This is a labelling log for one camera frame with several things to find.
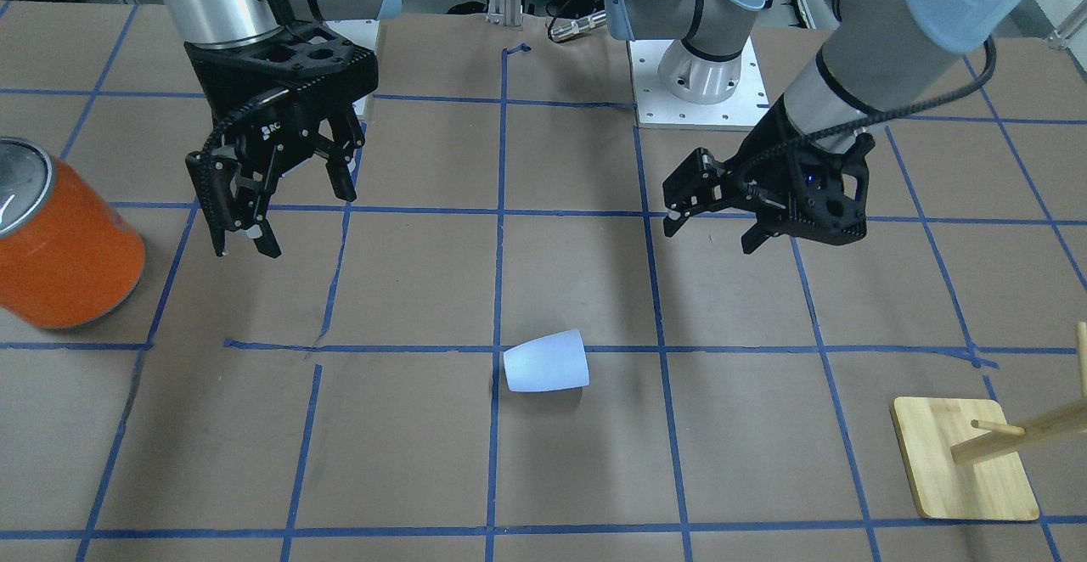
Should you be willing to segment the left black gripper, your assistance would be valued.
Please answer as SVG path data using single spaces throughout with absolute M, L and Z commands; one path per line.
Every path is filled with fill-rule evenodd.
M 862 132 L 848 139 L 842 155 L 808 142 L 764 154 L 800 135 L 786 110 L 772 107 L 727 162 L 715 160 L 709 149 L 694 149 L 662 183 L 663 221 L 684 224 L 705 211 L 753 211 L 757 220 L 741 236 L 745 254 L 780 234 L 830 245 L 863 239 L 866 157 L 874 138 Z

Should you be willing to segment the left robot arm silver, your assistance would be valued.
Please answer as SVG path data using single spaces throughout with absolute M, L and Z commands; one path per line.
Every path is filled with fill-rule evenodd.
M 695 149 L 663 182 L 663 230 L 687 218 L 738 209 L 755 214 L 745 253 L 791 234 L 844 245 L 867 232 L 870 127 L 965 98 L 994 77 L 994 29 L 1022 0 L 824 0 L 837 28 L 736 155 L 719 162 Z M 766 0 L 605 0 L 611 36 L 667 40 L 669 90 L 711 103 L 695 74 L 730 79 Z

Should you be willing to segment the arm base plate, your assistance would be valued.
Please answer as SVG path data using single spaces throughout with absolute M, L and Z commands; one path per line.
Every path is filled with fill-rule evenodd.
M 378 87 L 378 42 L 380 42 L 382 23 L 376 18 L 339 20 L 332 25 L 334 32 L 340 33 L 347 40 L 368 53 L 365 62 L 361 62 L 353 85 L 360 89 L 360 98 L 353 102 L 352 109 L 357 120 L 364 122 L 368 113 L 368 102 L 372 93 Z
M 714 64 L 703 59 L 684 63 L 682 43 L 628 43 L 635 109 L 641 128 L 738 130 L 753 128 L 771 107 L 753 40 L 741 57 Z

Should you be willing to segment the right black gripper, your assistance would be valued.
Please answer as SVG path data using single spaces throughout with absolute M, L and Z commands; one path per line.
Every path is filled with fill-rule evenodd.
M 288 174 L 323 157 L 336 198 L 357 201 L 351 166 L 365 135 L 353 79 L 368 53 L 329 25 L 303 21 L 257 42 L 185 51 L 212 110 L 212 132 L 185 164 L 215 257 L 228 253 L 233 232 L 260 254 L 282 257 L 262 183 L 242 174 Z

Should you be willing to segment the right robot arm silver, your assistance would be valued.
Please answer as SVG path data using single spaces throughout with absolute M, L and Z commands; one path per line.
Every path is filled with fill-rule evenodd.
M 213 249 L 224 257 L 237 232 L 276 259 L 268 202 L 284 175 L 322 157 L 336 198 L 357 199 L 357 102 L 377 88 L 378 62 L 332 24 L 392 18 L 403 0 L 163 1 L 212 112 L 185 163 Z

